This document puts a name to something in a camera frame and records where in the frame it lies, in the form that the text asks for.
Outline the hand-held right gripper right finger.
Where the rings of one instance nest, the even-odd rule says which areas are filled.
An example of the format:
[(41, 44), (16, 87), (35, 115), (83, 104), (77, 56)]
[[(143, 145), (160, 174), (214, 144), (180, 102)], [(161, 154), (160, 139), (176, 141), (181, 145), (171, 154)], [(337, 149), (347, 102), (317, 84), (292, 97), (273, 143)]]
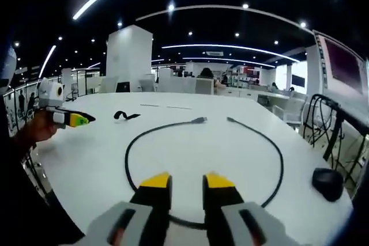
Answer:
[(210, 245), (294, 245), (285, 226), (254, 202), (245, 202), (233, 182), (203, 176), (203, 210)]

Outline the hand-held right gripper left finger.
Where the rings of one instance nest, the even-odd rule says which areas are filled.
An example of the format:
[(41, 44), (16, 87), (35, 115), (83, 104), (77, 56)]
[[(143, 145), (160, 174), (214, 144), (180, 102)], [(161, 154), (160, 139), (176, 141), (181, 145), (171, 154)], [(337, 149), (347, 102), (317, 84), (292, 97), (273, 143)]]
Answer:
[(172, 177), (167, 172), (143, 181), (130, 201), (95, 218), (84, 245), (163, 245), (170, 224)]

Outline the person's left hand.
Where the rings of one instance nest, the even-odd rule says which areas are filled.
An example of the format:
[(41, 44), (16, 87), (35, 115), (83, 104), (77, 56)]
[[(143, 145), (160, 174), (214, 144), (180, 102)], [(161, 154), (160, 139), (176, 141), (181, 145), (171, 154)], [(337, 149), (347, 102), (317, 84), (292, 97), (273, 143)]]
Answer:
[(14, 140), (19, 146), (29, 149), (38, 142), (50, 139), (56, 131), (57, 126), (50, 114), (45, 110), (40, 110), (17, 132)]

